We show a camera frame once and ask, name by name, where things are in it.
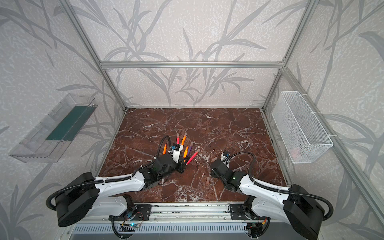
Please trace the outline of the thin orange pen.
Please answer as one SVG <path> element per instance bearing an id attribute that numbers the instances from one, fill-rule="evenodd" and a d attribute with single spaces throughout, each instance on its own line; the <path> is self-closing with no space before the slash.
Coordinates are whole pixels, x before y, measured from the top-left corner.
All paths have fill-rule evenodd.
<path id="1" fill-rule="evenodd" d="M 183 155 L 184 159 L 188 156 L 188 151 L 189 151 L 189 147 L 186 147 L 186 149 L 184 151 L 184 155 Z"/>
<path id="2" fill-rule="evenodd" d="M 163 155 L 167 154 L 167 152 L 168 152 L 168 144 L 164 144 Z"/>

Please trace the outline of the pink red marker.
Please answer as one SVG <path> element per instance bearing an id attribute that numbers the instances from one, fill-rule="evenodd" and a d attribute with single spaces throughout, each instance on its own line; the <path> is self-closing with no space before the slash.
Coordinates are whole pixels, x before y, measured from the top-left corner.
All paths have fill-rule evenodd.
<path id="1" fill-rule="evenodd" d="M 199 154 L 200 149 L 197 149 L 197 151 L 190 157 L 190 159 L 187 161 L 186 165 L 189 165 L 190 162 Z"/>

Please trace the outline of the orange highlighter marker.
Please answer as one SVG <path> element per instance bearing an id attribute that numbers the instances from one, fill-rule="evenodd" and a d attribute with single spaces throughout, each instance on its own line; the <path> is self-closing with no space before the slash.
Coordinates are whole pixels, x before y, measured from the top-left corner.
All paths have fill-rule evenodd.
<path id="1" fill-rule="evenodd" d="M 186 139 L 187 139 L 187 133 L 185 133 L 184 136 L 183 136 L 183 139 L 182 139 L 182 142 L 181 142 L 181 146 L 183 146 L 185 144 Z"/>

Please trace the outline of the purple marker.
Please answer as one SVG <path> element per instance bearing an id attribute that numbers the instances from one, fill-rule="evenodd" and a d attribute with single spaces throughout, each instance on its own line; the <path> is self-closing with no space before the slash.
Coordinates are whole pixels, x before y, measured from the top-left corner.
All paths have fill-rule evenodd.
<path id="1" fill-rule="evenodd" d="M 191 150 L 192 150 L 193 146 L 194 146 L 194 142 L 191 142 L 191 144 L 189 145 L 189 149 L 188 149 L 188 153 L 187 153 L 187 156 L 189 156 L 189 155 L 190 155 L 190 153 L 191 153 Z"/>

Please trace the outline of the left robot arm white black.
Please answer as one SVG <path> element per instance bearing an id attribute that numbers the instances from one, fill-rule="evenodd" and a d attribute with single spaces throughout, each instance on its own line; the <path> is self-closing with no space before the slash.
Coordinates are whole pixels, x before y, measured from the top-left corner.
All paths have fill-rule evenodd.
<path id="1" fill-rule="evenodd" d="M 51 194 L 46 206 L 57 213 L 59 227 L 86 217 L 119 217 L 133 207 L 123 193 L 151 189 L 173 172 L 182 174 L 188 161 L 188 157 L 174 161 L 172 155 L 166 154 L 128 175 L 102 178 L 87 172 Z"/>

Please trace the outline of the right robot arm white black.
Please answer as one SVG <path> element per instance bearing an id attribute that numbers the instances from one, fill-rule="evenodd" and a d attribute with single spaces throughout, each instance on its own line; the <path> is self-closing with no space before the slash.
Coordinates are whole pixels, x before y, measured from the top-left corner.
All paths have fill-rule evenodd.
<path id="1" fill-rule="evenodd" d="M 299 185 L 288 188 L 268 184 L 244 172 L 232 171 L 217 158 L 211 163 L 211 175 L 219 179 L 225 189 L 248 196 L 243 206 L 250 219 L 279 220 L 307 240 L 318 239 L 322 223 L 334 213 L 327 199 L 311 195 Z"/>

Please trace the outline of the green circuit board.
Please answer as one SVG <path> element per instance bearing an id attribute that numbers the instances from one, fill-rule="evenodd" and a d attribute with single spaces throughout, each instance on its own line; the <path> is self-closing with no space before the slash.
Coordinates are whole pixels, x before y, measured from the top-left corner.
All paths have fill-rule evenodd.
<path id="1" fill-rule="evenodd" d="M 121 230 L 126 232 L 134 232 L 136 229 L 139 229 L 142 224 L 140 223 L 124 223 L 121 224 Z"/>

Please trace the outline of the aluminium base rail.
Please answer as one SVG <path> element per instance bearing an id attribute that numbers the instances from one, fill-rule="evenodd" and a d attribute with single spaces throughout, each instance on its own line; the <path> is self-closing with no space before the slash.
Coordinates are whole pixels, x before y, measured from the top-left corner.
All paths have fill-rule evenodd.
<path id="1" fill-rule="evenodd" d="M 242 203 L 139 203 L 138 213 L 124 220 L 107 215 L 87 217 L 77 223 L 73 234 L 243 234 L 252 238 L 277 234 L 297 236 L 287 223 L 266 217 L 250 219 Z M 134 232 L 121 230 L 121 224 L 140 223 Z"/>

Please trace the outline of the aluminium frame horizontal bar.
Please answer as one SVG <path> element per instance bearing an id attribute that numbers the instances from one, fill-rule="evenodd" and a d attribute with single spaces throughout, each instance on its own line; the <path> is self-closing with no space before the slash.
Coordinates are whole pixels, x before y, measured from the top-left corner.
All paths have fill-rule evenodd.
<path id="1" fill-rule="evenodd" d="M 279 69 L 282 62 L 101 62 L 105 68 L 247 68 Z"/>

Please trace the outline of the clear plastic wall bin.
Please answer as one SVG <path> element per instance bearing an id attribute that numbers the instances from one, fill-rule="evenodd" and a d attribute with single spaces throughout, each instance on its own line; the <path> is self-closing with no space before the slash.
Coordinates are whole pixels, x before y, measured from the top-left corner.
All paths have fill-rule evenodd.
<path id="1" fill-rule="evenodd" d="M 9 155 L 24 163 L 58 162 L 97 107 L 94 97 L 67 94 Z"/>

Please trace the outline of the aluminium frame corner post left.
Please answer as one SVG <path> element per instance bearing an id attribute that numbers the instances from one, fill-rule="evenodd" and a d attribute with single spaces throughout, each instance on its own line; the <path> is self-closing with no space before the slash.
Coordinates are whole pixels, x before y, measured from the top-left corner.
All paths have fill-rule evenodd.
<path id="1" fill-rule="evenodd" d="M 80 38 L 80 40 L 82 41 L 86 50 L 88 51 L 89 55 L 91 56 L 93 63 L 96 65 L 96 68 L 98 69 L 99 73 L 103 77 L 103 80 L 105 81 L 107 86 L 112 91 L 113 95 L 115 96 L 117 102 L 119 103 L 119 105 L 121 106 L 123 111 L 126 111 L 127 107 L 126 107 L 121 95 L 118 93 L 117 88 L 113 84 L 113 82 L 110 79 L 110 77 L 108 76 L 107 72 L 102 68 L 101 61 L 100 61 L 94 47 L 92 46 L 92 43 L 91 43 L 90 39 L 88 38 L 80 20 L 78 19 L 77 15 L 75 13 L 75 10 L 72 7 L 70 1 L 60 0 L 59 3 L 60 3 L 60 6 L 63 10 L 63 13 L 70 20 L 71 24 L 73 25 L 75 31 L 77 32 L 77 34 Z"/>

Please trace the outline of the aluminium frame corner post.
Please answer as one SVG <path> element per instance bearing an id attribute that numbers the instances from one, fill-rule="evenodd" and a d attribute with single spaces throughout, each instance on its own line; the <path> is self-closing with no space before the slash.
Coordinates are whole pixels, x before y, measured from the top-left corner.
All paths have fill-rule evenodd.
<path id="1" fill-rule="evenodd" d="M 100 61 L 94 47 L 92 46 L 92 43 L 91 43 L 90 39 L 88 38 L 80 20 L 78 19 L 77 15 L 75 13 L 75 10 L 72 7 L 70 1 L 60 0 L 59 3 L 60 3 L 60 6 L 63 10 L 63 13 L 70 20 L 71 24 L 73 25 L 75 31 L 77 32 L 77 34 L 80 38 L 80 40 L 82 41 L 86 50 L 88 51 L 89 55 L 91 56 L 93 63 L 96 65 L 96 68 L 98 69 L 99 73 L 103 77 L 103 80 L 105 81 L 107 86 L 112 91 L 113 95 L 115 96 L 117 102 L 119 103 L 119 105 L 121 106 L 123 111 L 126 111 L 127 107 L 126 107 L 121 95 L 118 93 L 117 88 L 113 84 L 113 82 L 110 79 L 110 77 L 108 76 L 107 72 L 102 68 L 101 61 Z"/>
<path id="2" fill-rule="evenodd" d="M 310 1 L 308 1 L 307 5 L 306 5 L 303 16 L 302 16 L 302 18 L 299 22 L 299 25 L 295 31 L 295 34 L 291 40 L 291 43 L 288 47 L 288 50 L 287 50 L 284 58 L 282 59 L 282 66 L 279 68 L 278 74 L 275 77 L 274 83 L 273 83 L 273 85 L 272 85 L 272 87 L 271 87 L 271 89 L 267 95 L 267 98 L 265 100 L 265 103 L 262 107 L 262 110 L 264 113 L 266 112 L 266 109 L 267 109 L 269 103 L 272 102 L 272 97 L 274 95 L 275 90 L 279 86 L 281 77 L 283 75 L 283 70 L 288 66 L 290 58 L 292 57 L 296 46 L 298 45 L 306 27 L 308 26 L 308 23 L 311 20 L 311 17 L 314 14 L 314 11 L 315 11 L 318 3 L 319 3 L 319 0 L 310 0 Z"/>

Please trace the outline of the aluminium frame corner post right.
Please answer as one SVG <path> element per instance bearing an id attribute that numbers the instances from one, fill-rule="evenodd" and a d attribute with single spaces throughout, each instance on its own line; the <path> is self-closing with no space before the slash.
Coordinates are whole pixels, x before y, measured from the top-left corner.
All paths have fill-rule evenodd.
<path id="1" fill-rule="evenodd" d="M 308 1 L 307 5 L 306 5 L 303 16 L 302 16 L 302 18 L 299 22 L 299 25 L 295 31 L 295 34 L 291 40 L 291 43 L 288 47 L 288 50 L 287 50 L 284 58 L 282 59 L 282 66 L 279 68 L 278 74 L 275 77 L 274 83 L 273 83 L 273 85 L 272 85 L 272 87 L 271 87 L 271 89 L 267 95 L 267 98 L 265 100 L 265 103 L 262 107 L 262 110 L 264 113 L 266 112 L 266 109 L 267 109 L 269 103 L 272 102 L 272 97 L 274 95 L 275 90 L 279 86 L 281 77 L 283 75 L 283 70 L 288 66 L 290 58 L 292 57 L 296 46 L 298 45 L 306 27 L 308 26 L 308 23 L 311 20 L 311 17 L 314 14 L 314 11 L 315 11 L 318 3 L 319 3 L 319 0 L 310 0 L 310 1 Z"/>

